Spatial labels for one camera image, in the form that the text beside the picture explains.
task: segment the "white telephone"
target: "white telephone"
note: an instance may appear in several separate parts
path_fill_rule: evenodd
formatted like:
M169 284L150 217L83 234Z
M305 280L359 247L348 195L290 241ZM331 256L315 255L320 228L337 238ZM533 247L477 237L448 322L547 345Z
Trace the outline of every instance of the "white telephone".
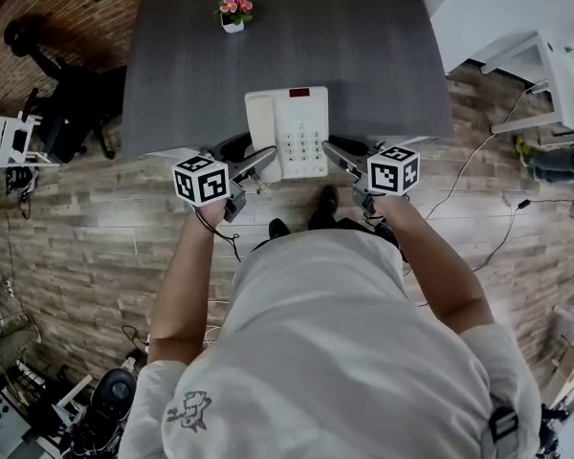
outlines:
M260 173L262 182L327 175L329 164L321 146L329 137L327 88L250 92L245 104L254 150L278 150Z

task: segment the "office chair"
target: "office chair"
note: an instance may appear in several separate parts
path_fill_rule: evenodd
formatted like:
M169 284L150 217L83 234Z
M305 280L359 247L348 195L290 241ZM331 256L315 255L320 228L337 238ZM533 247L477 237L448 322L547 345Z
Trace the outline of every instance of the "office chair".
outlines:
M39 97L34 88L23 109L23 121L30 114L42 118L35 132L45 144L44 152L67 164L84 152L83 142L92 131L104 156L115 158L106 147L102 127L121 115L126 67L101 74L61 58L55 64L36 45L34 30L21 21L9 23L4 41L14 55L28 55L45 75L57 80L49 97Z

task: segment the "pink flower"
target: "pink flower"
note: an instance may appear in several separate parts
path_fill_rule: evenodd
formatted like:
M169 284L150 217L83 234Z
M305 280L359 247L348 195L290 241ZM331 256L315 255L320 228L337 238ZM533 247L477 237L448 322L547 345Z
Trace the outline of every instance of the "pink flower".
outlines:
M236 0L223 0L225 5L219 7L219 10L223 13L231 12L234 13L238 10L238 3Z
M238 4L240 4L240 9L243 12L250 11L253 8L253 3L249 0L238 0Z

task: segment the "cartoon logo on shirt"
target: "cartoon logo on shirt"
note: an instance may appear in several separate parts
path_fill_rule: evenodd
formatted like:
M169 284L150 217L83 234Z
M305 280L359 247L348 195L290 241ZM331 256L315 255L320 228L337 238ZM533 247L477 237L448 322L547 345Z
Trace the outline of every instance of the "cartoon logo on shirt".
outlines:
M167 422L176 422L181 420L183 428L191 428L194 432L198 432L198 427L203 430L207 429L204 425L204 410L212 403L210 398L207 398L205 391L191 391L185 393L183 406L185 411L179 413L179 408L174 407L168 410Z

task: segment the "wood plank flooring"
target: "wood plank flooring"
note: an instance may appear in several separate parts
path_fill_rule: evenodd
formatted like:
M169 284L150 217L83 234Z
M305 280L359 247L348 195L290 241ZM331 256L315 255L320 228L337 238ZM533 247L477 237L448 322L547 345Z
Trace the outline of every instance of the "wood plank flooring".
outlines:
M453 105L452 141L426 141L422 182L411 201L427 215L444 199L470 153L489 135L492 122L506 115L524 89L517 80L482 76L465 65L447 80ZM546 111L544 97L527 97L515 117ZM530 130L528 137L547 134ZM120 128L111 131L119 150ZM107 161L93 139L89 152L60 168L42 170L32 197L32 217L22 218L14 198L4 195L0 172L0 282L14 290L38 324L43 343L28 362L55 371L68 365L73 380L101 376L132 348L123 324L148 330L152 300L160 286L186 209L174 196L169 162L145 158ZM248 253L266 238L267 224L281 217L292 229L304 227L317 192L333 183L342 203L339 215L361 219L350 198L350 179L335 169L325 179L282 182L261 196L249 186L248 204L225 233L240 234ZM430 219L472 267L502 240L512 210L523 199L570 199L573 186L541 186L527 177L509 137L491 139L476 154L450 201ZM506 245L477 273L497 318L512 326L540 382L543 346L552 324L552 306L574 293L574 220L569 204L534 204L520 211ZM228 300L238 263L222 240L215 244L211 300ZM408 296L420 301L416 280L406 277ZM3 290L5 313L19 311ZM225 304L211 303L209 325L220 325ZM217 332L210 333L210 339Z

